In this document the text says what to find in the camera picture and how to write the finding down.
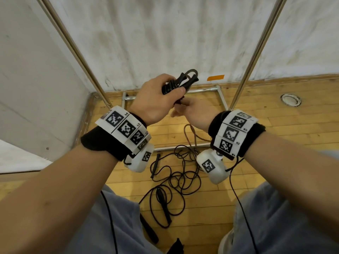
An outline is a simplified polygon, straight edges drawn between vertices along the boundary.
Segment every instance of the forearm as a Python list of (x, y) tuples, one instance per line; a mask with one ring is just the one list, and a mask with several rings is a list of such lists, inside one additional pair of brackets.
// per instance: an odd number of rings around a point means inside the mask
[(295, 205), (339, 228), (338, 160), (268, 132), (244, 157)]
[(82, 145), (0, 202), (0, 253), (51, 253), (82, 224), (117, 159)]

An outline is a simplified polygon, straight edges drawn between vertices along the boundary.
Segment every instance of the wristband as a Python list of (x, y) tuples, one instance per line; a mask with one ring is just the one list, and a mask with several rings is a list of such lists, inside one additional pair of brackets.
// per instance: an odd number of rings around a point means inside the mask
[(145, 122), (120, 106), (113, 107), (95, 122), (94, 128), (81, 138), (90, 150), (106, 150), (122, 161), (127, 155), (135, 156), (150, 141)]
[(209, 127), (211, 148), (233, 160), (243, 157), (255, 139), (265, 131), (258, 119), (241, 110), (218, 114)]

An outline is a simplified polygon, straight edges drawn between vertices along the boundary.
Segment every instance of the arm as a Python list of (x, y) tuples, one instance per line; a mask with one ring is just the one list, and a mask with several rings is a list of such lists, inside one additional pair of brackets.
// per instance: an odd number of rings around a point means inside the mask
[[(197, 128), (208, 131), (218, 114), (208, 102), (184, 98), (175, 105), (172, 116), (185, 115)], [(284, 140), (262, 133), (244, 158), (270, 184), (308, 215), (316, 215), (339, 230), (339, 161)]]
[[(172, 76), (146, 82), (130, 112), (147, 125), (163, 119), (184, 88), (163, 95)], [(77, 146), (0, 202), (0, 253), (54, 253), (81, 226), (118, 160)]]

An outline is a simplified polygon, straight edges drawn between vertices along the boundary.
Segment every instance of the hand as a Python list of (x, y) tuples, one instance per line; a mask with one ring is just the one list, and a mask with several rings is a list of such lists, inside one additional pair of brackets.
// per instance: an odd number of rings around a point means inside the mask
[(189, 97), (182, 99), (181, 105), (176, 104), (174, 108), (171, 117), (184, 115), (190, 124), (205, 132), (208, 132), (212, 120), (220, 113), (208, 101)]
[(175, 80), (175, 77), (161, 74), (144, 83), (129, 111), (141, 117), (147, 126), (162, 120), (186, 92), (184, 87), (179, 87), (163, 95), (161, 87), (171, 79)]

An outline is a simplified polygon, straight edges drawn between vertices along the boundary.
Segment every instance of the orange tape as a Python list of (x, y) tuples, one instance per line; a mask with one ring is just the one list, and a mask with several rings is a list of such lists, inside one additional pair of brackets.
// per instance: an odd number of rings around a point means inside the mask
[(209, 77), (207, 78), (207, 81), (221, 80), (221, 79), (224, 79), (224, 76), (225, 76), (225, 75), (209, 76)]

